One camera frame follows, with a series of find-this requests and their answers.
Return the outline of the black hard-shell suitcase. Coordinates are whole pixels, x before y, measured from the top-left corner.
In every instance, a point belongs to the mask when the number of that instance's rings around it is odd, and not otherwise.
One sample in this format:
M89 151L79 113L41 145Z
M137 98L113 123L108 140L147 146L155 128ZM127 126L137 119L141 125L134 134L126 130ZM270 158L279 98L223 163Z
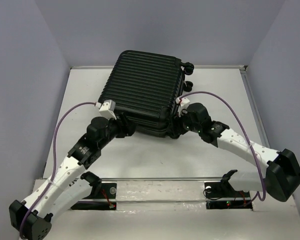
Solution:
M176 98L192 90L194 84L185 78L194 69L192 63L174 56L125 50L119 55L98 102L114 101L114 112L124 113L140 133L177 139L181 133L173 125L178 113Z

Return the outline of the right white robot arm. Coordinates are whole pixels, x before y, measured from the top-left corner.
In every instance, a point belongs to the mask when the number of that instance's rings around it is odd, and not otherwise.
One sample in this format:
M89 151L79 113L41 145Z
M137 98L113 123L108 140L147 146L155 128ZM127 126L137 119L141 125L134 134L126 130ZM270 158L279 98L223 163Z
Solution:
M207 108L201 103L185 98L176 100L178 106L175 120L181 135L197 133L207 144L228 151L257 168L260 187L246 181L240 184L233 179L220 183L225 196L237 191L263 191L280 202L286 202L300 185L300 165L294 152L271 149L255 143L247 136L235 132L228 125L211 119Z

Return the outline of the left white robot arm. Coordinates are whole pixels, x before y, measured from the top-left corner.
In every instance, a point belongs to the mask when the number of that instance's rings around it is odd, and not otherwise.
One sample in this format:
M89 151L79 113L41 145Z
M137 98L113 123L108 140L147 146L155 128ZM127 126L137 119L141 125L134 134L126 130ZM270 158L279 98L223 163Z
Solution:
M83 174L100 156L102 149L114 138L132 136L136 124L124 114L106 119L91 120L86 133L71 148L60 166L33 193L9 206L11 225L25 240L42 240L52 228L52 205L78 176Z

